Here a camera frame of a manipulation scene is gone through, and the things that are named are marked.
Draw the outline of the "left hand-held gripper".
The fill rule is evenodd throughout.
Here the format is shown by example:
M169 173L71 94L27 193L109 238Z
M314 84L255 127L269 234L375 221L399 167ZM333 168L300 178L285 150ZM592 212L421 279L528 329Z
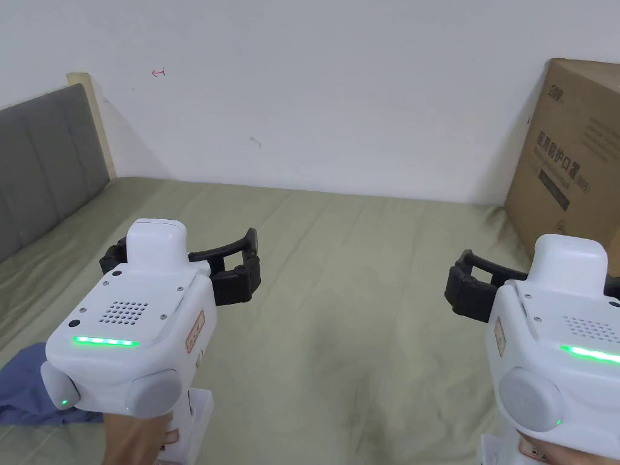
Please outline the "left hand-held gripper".
M186 236L172 219L135 221L99 259L104 276L49 336L41 366L60 410L172 414L157 464L196 462L214 402L191 385L217 323L215 305L250 302L261 284L256 229L189 254ZM225 258L237 253L242 264L227 270Z

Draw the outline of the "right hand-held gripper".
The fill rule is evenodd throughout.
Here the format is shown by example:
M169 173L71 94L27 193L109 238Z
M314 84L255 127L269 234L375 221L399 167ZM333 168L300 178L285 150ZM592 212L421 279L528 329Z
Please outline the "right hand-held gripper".
M502 436L482 435L479 464L549 464L521 433L619 458L620 278L607 266L598 242L546 234L528 275L470 249L449 268L452 311L489 322L487 357L506 422Z

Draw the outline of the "person's right hand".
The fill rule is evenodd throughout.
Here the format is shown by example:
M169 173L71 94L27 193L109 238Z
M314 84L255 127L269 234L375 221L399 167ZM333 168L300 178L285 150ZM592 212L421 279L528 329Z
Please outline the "person's right hand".
M528 443L543 453L550 464L619 464L619 459L597 455L554 441L546 441L521 433Z

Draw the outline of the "person's left hand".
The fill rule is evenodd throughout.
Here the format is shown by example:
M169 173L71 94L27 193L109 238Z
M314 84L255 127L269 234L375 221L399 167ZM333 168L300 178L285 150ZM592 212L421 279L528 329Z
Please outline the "person's left hand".
M154 464L165 441L173 414L139 419L105 414L103 464Z

